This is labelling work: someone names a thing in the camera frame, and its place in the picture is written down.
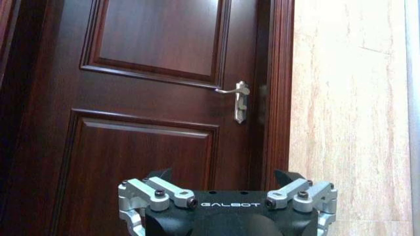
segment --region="screw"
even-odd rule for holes
[[[194,209],[197,207],[197,203],[198,203],[197,199],[194,199],[194,198],[188,199],[188,201],[186,201],[188,208]]]
[[[265,206],[268,209],[274,209],[276,208],[276,202],[272,199],[265,200]]]
[[[154,191],[154,197],[161,198],[165,196],[165,191],[162,189],[157,189]]]
[[[297,192],[297,197],[306,200],[309,198],[309,194],[306,191]]]

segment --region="logo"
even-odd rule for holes
[[[202,207],[257,207],[261,203],[201,203]]]

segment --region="door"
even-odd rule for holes
[[[6,235],[125,235],[117,184],[172,168],[246,189],[256,0],[48,1],[4,216]],[[252,111],[252,93],[248,112]]]

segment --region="silver door handle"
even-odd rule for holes
[[[248,95],[250,93],[249,87],[244,81],[236,83],[236,89],[233,90],[214,90],[221,94],[234,93],[234,120],[240,124],[246,119],[246,103],[248,103]]]

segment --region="wall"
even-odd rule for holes
[[[338,189],[330,235],[412,235],[402,0],[296,0],[289,170]]]
[[[420,0],[405,0],[409,153],[413,234],[420,235]]]

